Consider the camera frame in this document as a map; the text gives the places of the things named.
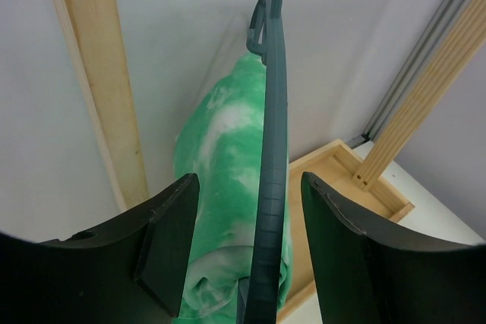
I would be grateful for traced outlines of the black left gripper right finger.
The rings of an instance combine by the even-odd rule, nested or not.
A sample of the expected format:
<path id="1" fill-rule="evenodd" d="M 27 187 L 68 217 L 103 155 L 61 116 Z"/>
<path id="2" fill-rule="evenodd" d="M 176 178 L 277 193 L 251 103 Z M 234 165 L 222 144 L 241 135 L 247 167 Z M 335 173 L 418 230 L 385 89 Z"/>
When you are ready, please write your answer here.
<path id="1" fill-rule="evenodd" d="M 325 323 L 483 323 L 485 247 L 402 227 L 301 177 L 314 281 Z"/>

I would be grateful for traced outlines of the dark teal plastic hanger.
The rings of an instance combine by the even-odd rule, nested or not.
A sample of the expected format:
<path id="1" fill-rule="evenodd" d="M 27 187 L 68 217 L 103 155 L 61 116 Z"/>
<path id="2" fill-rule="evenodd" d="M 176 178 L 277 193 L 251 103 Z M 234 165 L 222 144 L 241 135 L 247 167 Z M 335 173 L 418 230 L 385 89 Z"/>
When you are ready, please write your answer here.
<path id="1" fill-rule="evenodd" d="M 238 323 L 275 323 L 288 171 L 288 90 L 282 0 L 258 0 L 246 46 L 267 67 L 251 274 L 238 283 Z"/>

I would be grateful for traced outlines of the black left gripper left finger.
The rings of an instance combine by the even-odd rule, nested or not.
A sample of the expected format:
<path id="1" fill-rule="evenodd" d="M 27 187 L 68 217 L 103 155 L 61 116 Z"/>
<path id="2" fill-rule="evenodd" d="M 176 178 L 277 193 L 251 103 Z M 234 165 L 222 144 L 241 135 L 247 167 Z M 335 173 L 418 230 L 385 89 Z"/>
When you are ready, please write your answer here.
<path id="1" fill-rule="evenodd" d="M 169 323 L 179 315 L 199 180 L 65 241 L 1 236 L 3 323 Z"/>

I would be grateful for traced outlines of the green white tie-dye trousers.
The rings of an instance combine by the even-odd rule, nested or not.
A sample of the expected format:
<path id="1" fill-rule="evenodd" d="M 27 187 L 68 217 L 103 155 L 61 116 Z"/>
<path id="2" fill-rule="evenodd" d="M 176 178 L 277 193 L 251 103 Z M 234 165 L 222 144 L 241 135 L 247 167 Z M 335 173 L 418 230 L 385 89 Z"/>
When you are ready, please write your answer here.
<path id="1" fill-rule="evenodd" d="M 234 323 L 238 282 L 251 273 L 264 128 L 266 68 L 247 53 L 202 99 L 179 134 L 177 178 L 200 184 L 176 323 Z"/>

